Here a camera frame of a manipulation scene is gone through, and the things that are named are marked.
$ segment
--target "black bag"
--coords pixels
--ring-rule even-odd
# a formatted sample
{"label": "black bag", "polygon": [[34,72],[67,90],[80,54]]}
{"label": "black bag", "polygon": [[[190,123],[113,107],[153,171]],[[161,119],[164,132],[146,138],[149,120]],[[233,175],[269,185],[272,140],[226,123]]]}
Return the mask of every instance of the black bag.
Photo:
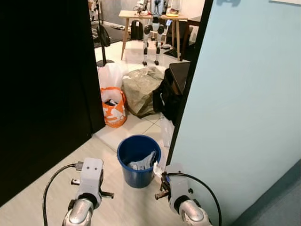
{"label": "black bag", "polygon": [[143,40],[143,26],[139,20],[132,21],[131,40]]}
{"label": "black bag", "polygon": [[164,116],[173,122],[178,116],[179,107],[182,99],[182,95],[177,95],[173,88],[173,77],[170,73],[170,69],[165,70],[164,80],[160,86],[153,91],[152,102],[155,112],[162,112]]}

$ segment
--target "white wall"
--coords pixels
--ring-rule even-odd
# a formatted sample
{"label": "white wall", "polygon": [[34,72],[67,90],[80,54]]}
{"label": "white wall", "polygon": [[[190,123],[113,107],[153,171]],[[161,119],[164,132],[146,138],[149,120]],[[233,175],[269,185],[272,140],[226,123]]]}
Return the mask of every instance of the white wall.
{"label": "white wall", "polygon": [[[301,154],[301,8],[233,1],[214,1],[171,162],[213,189],[223,226]],[[190,184],[217,225],[210,194]]]}
{"label": "white wall", "polygon": [[[180,13],[187,16],[187,18],[194,18],[200,16],[203,11],[205,0],[182,0]],[[190,41],[195,41],[197,38],[198,27],[193,26],[190,36]]]}

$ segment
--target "black stand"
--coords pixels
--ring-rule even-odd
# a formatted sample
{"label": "black stand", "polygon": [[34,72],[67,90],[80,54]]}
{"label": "black stand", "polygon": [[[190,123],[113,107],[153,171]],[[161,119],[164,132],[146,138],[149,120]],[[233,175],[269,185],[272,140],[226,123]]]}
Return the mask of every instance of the black stand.
{"label": "black stand", "polygon": [[[97,1],[97,4],[96,4],[96,9],[97,9],[97,13],[98,13],[98,29],[99,29],[99,33],[100,33],[100,14],[99,14],[99,2]],[[105,66],[107,63],[114,63],[114,61],[112,60],[107,60],[106,57],[105,57],[105,51],[104,51],[104,43],[102,42],[102,39],[101,37],[98,37],[99,38],[99,41],[102,45],[102,52],[103,52],[103,60],[100,60],[100,61],[97,61],[96,62],[96,65],[98,67],[103,67]]]}

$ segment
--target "orange bag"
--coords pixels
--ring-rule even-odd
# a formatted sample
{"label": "orange bag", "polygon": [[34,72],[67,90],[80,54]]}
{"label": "orange bag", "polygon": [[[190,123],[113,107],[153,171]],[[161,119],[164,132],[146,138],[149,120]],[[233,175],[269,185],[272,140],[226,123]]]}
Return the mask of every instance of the orange bag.
{"label": "orange bag", "polygon": [[[101,96],[105,124],[113,128],[122,126],[127,120],[124,93],[118,87],[107,87],[101,88]],[[105,102],[110,99],[118,104],[116,106],[107,105]]]}

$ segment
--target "blue trash bin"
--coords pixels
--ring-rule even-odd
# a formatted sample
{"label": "blue trash bin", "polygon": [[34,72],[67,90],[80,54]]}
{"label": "blue trash bin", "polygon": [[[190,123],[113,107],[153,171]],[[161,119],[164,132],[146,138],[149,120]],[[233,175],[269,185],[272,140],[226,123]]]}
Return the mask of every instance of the blue trash bin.
{"label": "blue trash bin", "polygon": [[145,170],[134,170],[127,165],[132,161],[144,159],[154,150],[156,151],[155,161],[159,162],[161,158],[159,145],[154,139],[145,135],[133,135],[119,144],[117,157],[128,185],[134,188],[143,188],[150,184],[153,166]]}

